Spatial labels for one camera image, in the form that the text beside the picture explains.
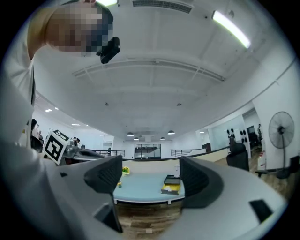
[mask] chair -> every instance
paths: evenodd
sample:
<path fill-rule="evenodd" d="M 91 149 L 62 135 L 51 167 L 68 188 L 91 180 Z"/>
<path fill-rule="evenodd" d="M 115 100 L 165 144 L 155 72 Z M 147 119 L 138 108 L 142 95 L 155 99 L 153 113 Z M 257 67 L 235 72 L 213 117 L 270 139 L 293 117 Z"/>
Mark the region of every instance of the chair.
<path fill-rule="evenodd" d="M 230 154 L 226 157 L 228 166 L 237 167 L 249 171 L 248 152 L 242 143 L 230 146 Z"/>

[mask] floor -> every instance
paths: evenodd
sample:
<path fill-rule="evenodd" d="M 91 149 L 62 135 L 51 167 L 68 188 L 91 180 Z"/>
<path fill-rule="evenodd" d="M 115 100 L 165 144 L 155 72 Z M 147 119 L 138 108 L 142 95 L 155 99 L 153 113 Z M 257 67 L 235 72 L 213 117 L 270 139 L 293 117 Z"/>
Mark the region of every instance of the floor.
<path fill-rule="evenodd" d="M 252 152 L 249 160 L 250 172 L 257 176 L 257 159 L 259 150 Z M 227 165 L 226 158 L 217 162 L 219 165 Z M 275 173 L 263 174 L 261 179 L 279 192 L 287 200 L 291 198 L 296 181 L 299 179 L 299 172 L 293 173 L 288 179 L 278 179 Z M 125 239 L 151 240 L 167 229 L 180 217 L 181 201 L 173 202 L 171 205 L 133 205 L 118 203 L 116 205 L 119 221 L 123 228 Z"/>

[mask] desk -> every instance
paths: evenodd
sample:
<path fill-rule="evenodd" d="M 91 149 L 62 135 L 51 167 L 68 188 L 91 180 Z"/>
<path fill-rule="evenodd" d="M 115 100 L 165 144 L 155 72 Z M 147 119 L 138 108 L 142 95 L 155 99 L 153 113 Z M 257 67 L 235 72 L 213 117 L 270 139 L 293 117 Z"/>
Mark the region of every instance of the desk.
<path fill-rule="evenodd" d="M 122 176 L 122 187 L 113 192 L 115 204 L 118 201 L 130 203 L 163 203 L 184 198 L 184 186 L 181 181 L 179 195 L 162 194 L 161 188 L 167 173 L 131 173 Z"/>

